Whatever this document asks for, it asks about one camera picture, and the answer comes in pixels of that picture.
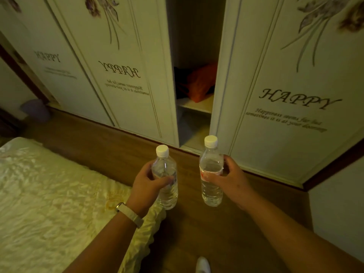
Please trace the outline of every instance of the water bottle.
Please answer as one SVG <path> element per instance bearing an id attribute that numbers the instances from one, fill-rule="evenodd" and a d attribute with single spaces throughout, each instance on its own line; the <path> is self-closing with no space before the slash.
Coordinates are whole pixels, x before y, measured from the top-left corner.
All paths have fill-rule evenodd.
<path id="1" fill-rule="evenodd" d="M 157 201 L 166 209 L 170 210 L 176 206 L 178 198 L 178 183 L 177 183 L 177 164 L 169 156 L 168 146 L 161 144 L 157 146 L 157 159 L 152 165 L 152 173 L 155 179 L 164 176 L 174 176 L 171 184 L 165 186 L 159 191 Z"/>
<path id="2" fill-rule="evenodd" d="M 222 201 L 222 190 L 218 186 L 207 182 L 205 173 L 221 175 L 224 168 L 224 156 L 217 149 L 217 137 L 209 135 L 205 137 L 205 152 L 200 156 L 200 175 L 203 201 L 217 207 Z"/>

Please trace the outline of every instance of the bed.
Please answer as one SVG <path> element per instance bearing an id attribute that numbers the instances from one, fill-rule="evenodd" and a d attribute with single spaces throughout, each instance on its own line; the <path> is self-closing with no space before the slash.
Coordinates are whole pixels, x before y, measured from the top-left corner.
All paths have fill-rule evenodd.
<path id="1" fill-rule="evenodd" d="M 15 138 L 0 148 L 0 271 L 62 272 L 115 215 L 131 188 Z M 135 273 L 165 218 L 154 203 L 119 272 Z"/>

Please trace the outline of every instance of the finger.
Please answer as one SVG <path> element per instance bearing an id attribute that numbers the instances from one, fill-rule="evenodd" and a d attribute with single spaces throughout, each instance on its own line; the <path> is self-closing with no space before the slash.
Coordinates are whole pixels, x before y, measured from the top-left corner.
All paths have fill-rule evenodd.
<path id="1" fill-rule="evenodd" d="M 150 172 L 150 169 L 151 169 L 153 163 L 154 163 L 154 160 L 149 161 L 148 163 L 143 165 L 143 167 L 141 168 L 141 170 L 139 171 L 137 176 L 148 176 L 148 173 Z"/>
<path id="2" fill-rule="evenodd" d="M 230 171 L 240 169 L 238 164 L 230 156 L 224 155 L 224 160 L 225 160 L 226 164 L 228 165 L 228 168 L 229 168 Z"/>
<path id="3" fill-rule="evenodd" d="M 164 188 L 165 186 L 169 185 L 172 183 L 172 181 L 174 180 L 174 176 L 165 176 L 162 177 L 160 179 L 156 179 L 153 181 L 153 183 L 159 188 Z"/>
<path id="4" fill-rule="evenodd" d="M 224 182 L 224 177 L 220 176 L 220 175 L 216 175 L 216 174 L 211 174 L 211 173 L 204 173 L 203 174 L 203 178 L 207 181 L 207 182 L 211 182 L 213 184 L 215 184 L 216 186 L 221 187 L 221 185 Z"/>

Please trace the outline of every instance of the wooden floor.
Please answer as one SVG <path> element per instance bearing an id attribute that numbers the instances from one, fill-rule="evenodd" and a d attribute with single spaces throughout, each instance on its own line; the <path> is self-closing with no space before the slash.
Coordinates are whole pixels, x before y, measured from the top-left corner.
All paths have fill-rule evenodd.
<path id="1" fill-rule="evenodd" d="M 158 145 L 59 111 L 46 124 L 28 124 L 24 137 L 127 185 L 155 158 Z M 178 165 L 178 202 L 167 211 L 140 272 L 194 272 L 199 256 L 209 260 L 212 273 L 288 271 L 251 218 L 228 198 L 216 208 L 204 204 L 198 157 L 174 149 L 170 155 Z M 247 175 L 260 194 L 311 228 L 307 193 Z"/>

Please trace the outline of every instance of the white shoe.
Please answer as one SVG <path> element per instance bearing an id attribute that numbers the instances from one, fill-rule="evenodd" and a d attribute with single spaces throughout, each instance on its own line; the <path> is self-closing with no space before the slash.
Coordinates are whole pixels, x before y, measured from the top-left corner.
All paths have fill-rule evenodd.
<path id="1" fill-rule="evenodd" d="M 198 258 L 196 264 L 196 273 L 211 273 L 210 265 L 206 258 Z"/>

